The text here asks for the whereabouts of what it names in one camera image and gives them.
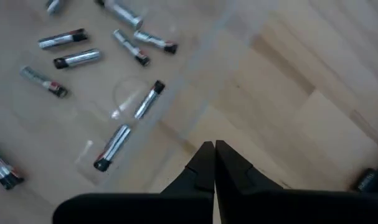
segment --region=transparent plastic sheet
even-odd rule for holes
[[[131,37],[133,31],[92,1],[69,1],[55,17],[45,13],[45,2],[27,1],[39,28],[22,32],[26,44],[16,44],[16,59],[2,60],[0,69],[0,151],[27,178],[10,192],[0,185],[0,195],[16,205],[11,214],[24,212],[20,206],[27,203],[26,212],[33,213],[27,219],[50,217],[60,202],[85,192],[160,192],[197,151],[202,139],[189,142],[187,136],[237,66],[240,50],[226,47],[226,32],[248,44],[260,28],[245,27],[241,34],[234,25],[234,16],[244,15],[244,0],[122,2],[144,17],[144,31],[179,43],[177,54],[135,42],[152,60],[143,68],[111,35],[122,29]],[[245,15],[246,24],[259,19]],[[79,28],[90,40],[51,50],[37,46],[41,38]],[[101,50],[100,61],[65,70],[52,64],[53,58],[91,48]],[[71,95],[57,99],[23,79],[23,65],[60,82]],[[138,122],[133,113],[156,80],[166,89]],[[129,140],[107,172],[97,171],[95,159],[126,123],[133,128]],[[20,191],[28,196],[21,198]],[[35,212],[37,207],[43,211]]]
[[[225,5],[220,19],[202,39],[200,50],[172,79],[170,89],[147,120],[139,124],[125,146],[125,155],[119,158],[117,171],[103,185],[105,191],[160,192],[179,175],[202,142],[212,140],[213,136],[196,136],[191,131],[209,103],[221,91],[228,91],[225,83],[240,69],[238,56],[257,37],[276,5],[277,1]],[[249,14],[251,9],[256,9],[258,15]]]

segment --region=wood grain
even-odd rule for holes
[[[130,30],[92,2],[51,18],[36,0],[0,1],[0,151],[27,177],[13,191],[0,186],[0,223],[49,223],[60,202],[85,192],[160,192],[217,139],[288,189],[347,190],[378,167],[378,0],[128,4],[179,53],[141,45],[153,59],[142,69],[111,38]],[[37,47],[81,27],[91,41]],[[91,47],[101,62],[53,69],[53,58]],[[27,63],[73,95],[33,88],[17,75]],[[167,88],[137,123],[132,110],[157,79]],[[133,135],[99,173],[92,163],[121,123]]]

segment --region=silver battery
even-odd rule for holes
[[[150,44],[153,44],[159,48],[164,48],[166,46],[166,43],[163,39],[159,38],[159,37],[155,37],[151,34],[148,34],[146,32],[142,32],[140,30],[137,30],[134,32],[133,34],[133,37],[136,39],[136,40],[140,40],[140,41],[143,41],[143,42],[146,42],[146,43],[150,43]]]
[[[46,2],[46,11],[49,15],[56,14],[62,7],[63,0],[48,0]]]
[[[44,75],[33,70],[30,66],[24,66],[20,70],[20,75],[28,80],[44,87],[49,92],[53,93],[59,98],[63,98],[67,95],[68,90],[61,84],[50,80]]]
[[[55,35],[38,40],[38,45],[42,49],[49,49],[51,47],[68,44],[71,42],[79,42],[87,40],[88,35],[85,29],[77,29],[64,34]]]
[[[0,157],[0,182],[4,188],[7,190],[12,189],[23,181],[24,179],[20,177],[17,171]]]
[[[128,125],[124,124],[120,126],[113,137],[110,139],[106,145],[104,155],[102,158],[111,161],[115,154],[118,152],[122,144],[126,141],[126,138],[129,136],[131,129]]]
[[[116,153],[121,149],[124,142],[127,140],[131,128],[127,124],[121,125],[114,133],[113,137],[108,141],[93,166],[99,171],[105,172],[111,164],[112,159]]]
[[[141,119],[156,101],[158,96],[164,90],[165,85],[161,81],[157,81],[144,100],[141,102],[139,108],[136,110],[134,117],[136,119]]]
[[[135,59],[142,65],[147,66],[150,63],[150,58],[140,50],[135,44],[129,41],[127,36],[119,29],[114,30],[113,36],[115,39],[135,57]]]
[[[133,37],[136,40],[140,40],[145,43],[149,43],[151,45],[154,45],[160,49],[163,49],[165,52],[170,54],[176,54],[178,44],[170,41],[170,40],[163,40],[159,37],[155,37],[151,34],[148,34],[146,32],[142,32],[140,30],[137,30],[134,32]]]
[[[143,25],[141,16],[136,15],[116,0],[97,0],[97,3],[112,12],[120,20],[127,22],[134,29],[139,29]]]
[[[56,58],[53,63],[57,69],[74,67],[87,62],[99,60],[101,53],[98,49],[90,49],[77,54],[67,55],[61,58]]]

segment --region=black plastic object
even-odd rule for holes
[[[153,90],[157,94],[161,94],[163,92],[164,88],[165,88],[165,84],[162,81],[157,80],[156,83],[154,84]]]
[[[83,41],[83,40],[88,39],[88,35],[87,35],[84,28],[77,29],[77,30],[73,31],[71,34],[72,34],[72,40],[74,42],[79,42],[79,41]]]
[[[69,91],[62,87],[61,85],[58,87],[57,90],[48,90],[49,92],[53,93],[54,95],[56,95],[57,97],[59,98],[63,98],[65,96],[67,96],[67,94],[69,93]]]
[[[53,64],[57,69],[67,68],[69,65],[64,58],[53,59]]]
[[[377,171],[374,169],[366,169],[356,183],[351,187],[356,192],[370,192],[372,183]]]
[[[366,169],[352,186],[352,189],[362,193],[378,194],[378,169]]]
[[[179,45],[177,44],[172,44],[172,45],[167,45],[164,47],[164,51],[170,54],[176,54],[177,48]]]
[[[214,183],[226,223],[378,223],[378,194],[285,190],[226,142],[205,142],[160,194],[86,194],[54,223],[212,223]]]
[[[104,0],[95,0],[95,3],[97,3],[101,7],[104,7]]]
[[[23,183],[24,178],[16,177],[12,173],[0,179],[0,183],[6,190],[13,189],[16,185]]]
[[[142,56],[142,57],[139,57],[139,56],[135,56],[135,59],[143,66],[143,67],[146,67],[147,65],[150,64],[150,58],[147,57],[147,56]]]
[[[81,195],[59,205],[53,223],[212,223],[214,164],[205,142],[161,194]]]
[[[111,161],[108,161],[106,159],[100,159],[96,161],[93,166],[98,169],[99,171],[106,172],[108,167],[110,166]]]

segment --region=battery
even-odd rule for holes
[[[141,16],[137,16],[134,12],[116,0],[95,0],[95,2],[99,6],[112,12],[120,20],[127,22],[134,29],[139,29],[143,25],[143,19]]]
[[[128,40],[126,35],[122,33],[121,30],[117,29],[113,33],[115,39],[124,46],[131,55],[135,57],[135,59],[143,66],[147,66],[150,63],[150,58],[144,54],[142,50],[140,50],[139,47],[135,46]]]
[[[135,112],[135,118],[141,119],[146,114],[146,112],[150,109],[153,103],[157,100],[158,96],[164,90],[165,84],[163,84],[160,80],[157,80],[154,86],[151,88],[150,92],[141,102],[139,108]]]
[[[112,159],[120,150],[131,132],[131,128],[127,124],[121,125],[114,133],[113,137],[108,141],[103,153],[97,158],[93,166],[99,171],[105,172],[110,166]]]
[[[62,7],[62,0],[48,0],[46,2],[46,11],[49,15],[56,14]]]
[[[4,162],[0,157],[0,183],[3,187],[6,190],[11,190],[23,181],[24,178],[17,173],[15,168]]]
[[[101,56],[102,55],[98,49],[90,49],[77,54],[53,59],[53,63],[57,69],[63,69],[99,60]]]
[[[366,169],[356,183],[351,187],[354,191],[360,193],[368,193],[372,191],[373,181],[377,171],[371,168]]]
[[[133,37],[136,40],[140,40],[142,42],[149,43],[160,49],[163,49],[167,53],[176,54],[178,44],[170,40],[163,40],[159,37],[155,37],[151,34],[142,32],[140,30],[135,31]]]
[[[49,49],[51,47],[60,46],[72,42],[80,42],[87,40],[88,35],[85,29],[77,29],[64,34],[55,35],[38,40],[39,47],[42,49]]]
[[[30,81],[44,87],[49,92],[53,93],[59,98],[63,98],[68,94],[68,90],[61,84],[50,80],[44,75],[33,70],[30,66],[24,66],[20,70],[20,75],[29,79]]]

